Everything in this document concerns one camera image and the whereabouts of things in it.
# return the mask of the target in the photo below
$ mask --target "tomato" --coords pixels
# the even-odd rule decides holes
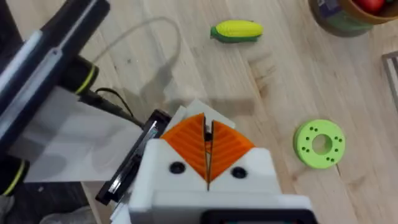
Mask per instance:
[[[384,0],[354,0],[354,2],[365,12],[375,14],[384,5]]]

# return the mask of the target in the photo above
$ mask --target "yellow ring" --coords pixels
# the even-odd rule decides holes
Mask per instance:
[[[86,80],[83,82],[83,84],[81,84],[79,89],[76,90],[76,92],[75,92],[76,94],[79,94],[81,91],[83,91],[87,87],[87,85],[89,84],[90,80],[93,78],[94,71],[95,71],[95,66],[93,65],[91,67],[90,73],[88,74]]]
[[[19,166],[18,172],[14,177],[14,180],[11,182],[10,186],[8,186],[7,190],[2,195],[8,195],[14,189],[14,187],[15,187],[15,185],[17,185],[18,180],[20,179],[24,169],[25,169],[25,161],[22,161]]]

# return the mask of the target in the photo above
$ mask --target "black screw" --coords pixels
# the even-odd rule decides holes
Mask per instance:
[[[169,170],[172,174],[182,174],[185,171],[185,165],[182,162],[173,162]]]
[[[248,175],[248,172],[242,167],[235,167],[234,169],[232,169],[231,174],[237,179],[243,179]]]

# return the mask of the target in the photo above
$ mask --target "black cable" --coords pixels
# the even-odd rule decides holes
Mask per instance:
[[[111,88],[102,87],[102,88],[98,88],[97,90],[95,90],[95,93],[98,93],[98,92],[100,92],[100,91],[104,91],[104,92],[112,93],[112,94],[116,95],[116,96],[120,99],[120,101],[122,101],[122,104],[123,104],[124,107],[128,110],[128,112],[130,113],[130,115],[131,115],[132,117],[134,117],[132,111],[130,110],[129,105],[127,105],[127,103],[124,101],[123,97],[121,97],[120,94],[119,94],[118,92],[116,92],[115,90],[113,90],[113,89],[111,89]]]

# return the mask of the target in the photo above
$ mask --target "wooden table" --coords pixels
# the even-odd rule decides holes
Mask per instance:
[[[10,0],[24,37],[62,1]],[[199,98],[272,152],[286,194],[308,195],[320,223],[398,223],[398,115],[381,55],[398,50],[398,22],[361,37],[323,31],[306,1],[112,0],[112,10],[82,55],[103,54],[95,86],[114,88],[135,115],[170,114]],[[257,43],[221,44],[210,27],[226,19],[264,26]],[[294,131],[330,119],[346,136],[346,154],[327,170],[302,164]]]

